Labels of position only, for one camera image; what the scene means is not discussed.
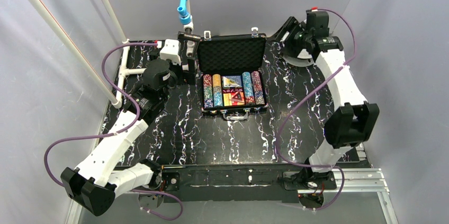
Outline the red yellow card deck box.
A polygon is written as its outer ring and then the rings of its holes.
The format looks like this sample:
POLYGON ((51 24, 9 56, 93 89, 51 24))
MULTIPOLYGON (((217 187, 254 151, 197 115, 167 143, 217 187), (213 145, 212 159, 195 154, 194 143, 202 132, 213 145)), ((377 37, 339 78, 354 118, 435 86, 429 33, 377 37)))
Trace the red yellow card deck box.
POLYGON ((223 94, 223 104, 224 106, 239 106, 239 105, 232 105, 231 93, 223 94))

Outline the triangular red black token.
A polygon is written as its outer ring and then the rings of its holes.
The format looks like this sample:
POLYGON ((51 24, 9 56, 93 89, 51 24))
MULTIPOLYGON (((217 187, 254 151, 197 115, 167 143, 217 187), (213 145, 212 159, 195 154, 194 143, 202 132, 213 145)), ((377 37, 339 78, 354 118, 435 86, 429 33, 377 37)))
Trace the triangular red black token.
POLYGON ((245 97, 242 91, 236 91, 231 93, 231 102, 232 105, 244 105, 245 97))

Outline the clear dealer button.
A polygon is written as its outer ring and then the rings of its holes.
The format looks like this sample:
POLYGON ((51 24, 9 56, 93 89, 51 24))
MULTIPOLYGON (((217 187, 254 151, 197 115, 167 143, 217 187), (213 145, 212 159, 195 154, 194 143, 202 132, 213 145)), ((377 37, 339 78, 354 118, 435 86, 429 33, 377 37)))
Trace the clear dealer button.
POLYGON ((238 85, 239 85, 238 81, 235 81, 235 80, 230 79, 230 78, 227 79, 227 86, 229 86, 229 87, 237 87, 238 85))

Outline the black poker chip case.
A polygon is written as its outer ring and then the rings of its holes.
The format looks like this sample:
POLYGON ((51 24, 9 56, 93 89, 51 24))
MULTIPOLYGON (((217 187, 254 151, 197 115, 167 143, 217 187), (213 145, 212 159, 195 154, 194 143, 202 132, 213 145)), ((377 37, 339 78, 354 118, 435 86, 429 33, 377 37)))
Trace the black poker chip case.
POLYGON ((204 114, 221 115, 225 120, 246 120, 251 113, 265 112, 268 107, 262 63, 267 36, 253 31, 250 34, 216 35, 209 31, 200 38, 196 54, 199 70, 204 75, 241 76, 244 72, 259 73, 262 88, 262 104, 206 107, 205 97, 201 96, 201 111, 204 114))

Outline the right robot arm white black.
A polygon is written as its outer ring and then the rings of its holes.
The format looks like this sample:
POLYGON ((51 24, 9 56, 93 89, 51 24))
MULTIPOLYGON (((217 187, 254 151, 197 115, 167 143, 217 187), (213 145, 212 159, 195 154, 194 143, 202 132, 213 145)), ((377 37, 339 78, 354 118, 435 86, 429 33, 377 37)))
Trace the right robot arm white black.
POLYGON ((325 86, 333 100, 334 113, 324 125, 325 139, 302 165, 311 174, 332 171, 344 154, 368 141, 380 113, 378 105, 368 102, 353 79, 348 64, 356 56, 346 59, 339 37, 330 33, 331 12, 312 8, 306 11, 304 21, 290 16, 274 34, 275 41, 284 44, 285 56, 298 59, 306 51, 306 60, 316 65, 325 78, 294 110, 325 86))

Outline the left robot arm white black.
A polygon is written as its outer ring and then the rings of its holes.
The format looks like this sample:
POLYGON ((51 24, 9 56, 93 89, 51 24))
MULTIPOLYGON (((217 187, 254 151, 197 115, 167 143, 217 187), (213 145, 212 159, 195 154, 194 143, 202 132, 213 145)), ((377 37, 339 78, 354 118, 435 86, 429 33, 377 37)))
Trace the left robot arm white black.
POLYGON ((95 216, 107 212, 114 200, 137 187, 160 192, 165 181, 160 164, 144 159, 134 166, 114 172, 115 166, 164 110, 169 89, 178 77, 170 60, 147 63, 141 84, 110 130, 94 150, 75 168, 65 168, 61 181, 68 196, 95 216))

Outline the blue card deck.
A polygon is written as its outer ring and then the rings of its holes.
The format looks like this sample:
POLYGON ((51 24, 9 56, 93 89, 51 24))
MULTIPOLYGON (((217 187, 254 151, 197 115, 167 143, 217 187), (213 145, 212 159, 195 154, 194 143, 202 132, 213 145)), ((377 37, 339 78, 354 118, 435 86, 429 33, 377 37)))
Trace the blue card deck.
POLYGON ((223 88, 242 88, 241 76, 222 76, 223 88))

